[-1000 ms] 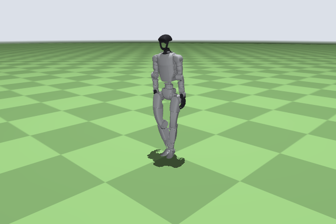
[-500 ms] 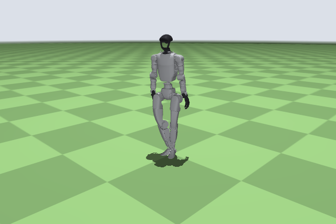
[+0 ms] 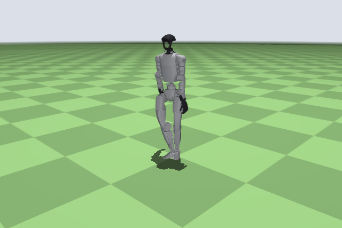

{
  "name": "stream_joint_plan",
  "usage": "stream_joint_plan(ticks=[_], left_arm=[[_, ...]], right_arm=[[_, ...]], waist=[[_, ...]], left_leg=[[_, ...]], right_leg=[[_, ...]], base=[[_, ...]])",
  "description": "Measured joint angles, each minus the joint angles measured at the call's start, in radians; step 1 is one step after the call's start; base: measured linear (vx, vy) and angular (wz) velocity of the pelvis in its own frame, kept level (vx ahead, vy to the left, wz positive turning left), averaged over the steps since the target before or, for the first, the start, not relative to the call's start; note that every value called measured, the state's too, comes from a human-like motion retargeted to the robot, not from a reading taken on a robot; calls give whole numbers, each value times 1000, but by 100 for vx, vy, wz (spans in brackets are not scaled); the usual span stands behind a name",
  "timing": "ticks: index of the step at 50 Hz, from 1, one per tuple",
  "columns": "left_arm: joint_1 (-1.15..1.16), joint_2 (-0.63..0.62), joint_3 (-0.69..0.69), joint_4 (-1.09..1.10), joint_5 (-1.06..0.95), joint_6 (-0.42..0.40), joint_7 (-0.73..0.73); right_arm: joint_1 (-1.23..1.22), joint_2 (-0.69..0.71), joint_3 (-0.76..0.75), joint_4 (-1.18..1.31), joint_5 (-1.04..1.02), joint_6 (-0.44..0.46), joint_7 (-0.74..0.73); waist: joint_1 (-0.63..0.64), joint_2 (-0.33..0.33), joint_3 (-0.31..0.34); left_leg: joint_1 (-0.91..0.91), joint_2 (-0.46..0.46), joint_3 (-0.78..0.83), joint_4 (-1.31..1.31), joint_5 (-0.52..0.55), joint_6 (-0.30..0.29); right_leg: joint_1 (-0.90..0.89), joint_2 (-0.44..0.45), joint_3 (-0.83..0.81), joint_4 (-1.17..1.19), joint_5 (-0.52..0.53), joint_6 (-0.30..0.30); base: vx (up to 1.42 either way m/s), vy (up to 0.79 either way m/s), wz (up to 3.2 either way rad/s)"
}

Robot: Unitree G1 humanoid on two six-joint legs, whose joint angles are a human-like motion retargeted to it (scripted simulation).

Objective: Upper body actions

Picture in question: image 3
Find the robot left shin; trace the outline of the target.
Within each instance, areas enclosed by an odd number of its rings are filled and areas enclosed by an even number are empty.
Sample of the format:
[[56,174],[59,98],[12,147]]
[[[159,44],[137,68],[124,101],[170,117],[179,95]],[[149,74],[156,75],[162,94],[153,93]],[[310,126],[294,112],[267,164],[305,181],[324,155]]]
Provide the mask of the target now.
[[176,152],[176,150],[178,150],[178,152],[179,152],[180,141],[181,141],[181,128],[180,128],[180,131],[174,132],[175,152]]

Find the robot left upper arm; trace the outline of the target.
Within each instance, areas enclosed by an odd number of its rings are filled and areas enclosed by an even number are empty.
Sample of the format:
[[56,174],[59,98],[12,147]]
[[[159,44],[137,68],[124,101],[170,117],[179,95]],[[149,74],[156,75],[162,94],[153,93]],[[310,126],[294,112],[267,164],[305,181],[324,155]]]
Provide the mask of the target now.
[[186,57],[183,55],[176,55],[176,61],[178,62],[179,75],[177,75],[177,80],[182,81],[182,76],[185,75],[185,62]]

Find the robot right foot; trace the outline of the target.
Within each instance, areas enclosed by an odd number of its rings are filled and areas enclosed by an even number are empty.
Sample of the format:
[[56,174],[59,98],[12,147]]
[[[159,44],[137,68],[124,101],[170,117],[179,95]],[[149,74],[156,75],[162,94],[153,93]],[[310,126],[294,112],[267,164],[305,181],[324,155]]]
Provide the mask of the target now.
[[172,152],[169,152],[168,154],[166,154],[166,155],[163,156],[162,158],[163,158],[163,159],[169,159],[169,158],[172,158],[173,155],[174,155],[174,152],[173,152],[173,153],[172,153]]

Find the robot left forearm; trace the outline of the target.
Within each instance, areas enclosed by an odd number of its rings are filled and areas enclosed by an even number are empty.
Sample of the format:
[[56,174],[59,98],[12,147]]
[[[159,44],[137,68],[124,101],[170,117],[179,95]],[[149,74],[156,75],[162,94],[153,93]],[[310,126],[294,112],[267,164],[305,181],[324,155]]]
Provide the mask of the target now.
[[178,93],[179,93],[179,97],[180,95],[182,96],[183,99],[185,99],[185,76],[182,76],[182,81],[183,82],[179,82],[179,89],[178,89]]

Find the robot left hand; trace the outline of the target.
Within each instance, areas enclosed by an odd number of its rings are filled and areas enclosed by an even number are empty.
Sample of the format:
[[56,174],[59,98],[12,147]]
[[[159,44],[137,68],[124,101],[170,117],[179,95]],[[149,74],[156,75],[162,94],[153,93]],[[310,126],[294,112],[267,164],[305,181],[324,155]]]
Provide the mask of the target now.
[[187,112],[187,110],[188,110],[188,104],[187,104],[187,102],[186,102],[185,100],[186,100],[186,98],[185,98],[185,99],[183,99],[183,98],[182,98],[182,96],[180,95],[180,101],[182,101],[182,102],[181,102],[182,106],[181,106],[181,109],[180,109],[180,111],[181,111],[181,110],[182,110],[182,108],[183,108],[183,112],[182,112],[181,114],[184,114],[184,113],[186,113],[186,112]]

